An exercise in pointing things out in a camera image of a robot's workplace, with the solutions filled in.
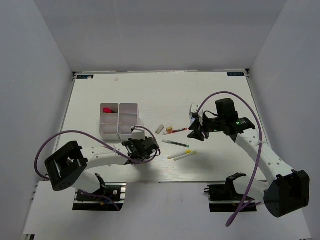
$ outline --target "small white object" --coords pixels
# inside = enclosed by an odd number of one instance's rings
[[[157,130],[155,130],[155,133],[156,133],[156,134],[160,134],[160,133],[161,133],[161,131],[162,131],[164,128],[165,128],[165,126],[160,125],[160,126],[158,127],[158,129],[157,129]]]
[[[190,153],[188,153],[188,154],[175,157],[173,160],[174,160],[174,161],[177,161],[177,160],[184,159],[184,158],[189,157],[189,156],[194,155],[194,154],[197,154],[197,151],[192,151],[192,152],[190,152]]]
[[[189,154],[189,153],[191,153],[191,150],[182,151],[182,152],[179,152],[179,153],[177,153],[177,154],[168,156],[168,159],[174,159],[174,158],[176,158],[176,157],[180,157],[180,156],[182,156],[182,155]]]

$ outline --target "red marker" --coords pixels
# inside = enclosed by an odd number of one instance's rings
[[[181,129],[178,129],[178,130],[164,132],[164,133],[162,133],[162,135],[174,134],[174,133],[182,132],[182,131],[185,131],[185,130],[188,130],[188,128],[186,127],[186,128],[181,128]]]
[[[103,109],[103,112],[104,112],[105,114],[112,114],[112,113],[113,113],[113,111],[110,110],[110,109],[107,108],[107,107],[105,107],[105,108]]]

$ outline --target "cable tie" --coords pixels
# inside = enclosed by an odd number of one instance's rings
[[[254,145],[254,147],[258,146],[259,144],[267,144],[267,142],[258,140],[258,142],[256,143],[256,145]]]

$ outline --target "eraser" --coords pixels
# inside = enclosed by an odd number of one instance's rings
[[[161,131],[162,131],[164,128],[165,128],[165,126],[160,125],[160,126],[158,127],[158,129],[155,131],[155,133],[156,133],[156,134],[160,134]]]
[[[166,128],[166,131],[167,131],[167,132],[171,132],[173,129],[174,129],[174,128],[173,128],[172,126],[169,126],[169,127]]]

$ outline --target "yellow highlighter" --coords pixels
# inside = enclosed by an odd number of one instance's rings
[[[176,157],[180,157],[182,155],[189,154],[189,153],[191,153],[191,150],[182,151],[182,152],[179,152],[179,153],[177,153],[175,155],[168,156],[168,159],[174,159]]]

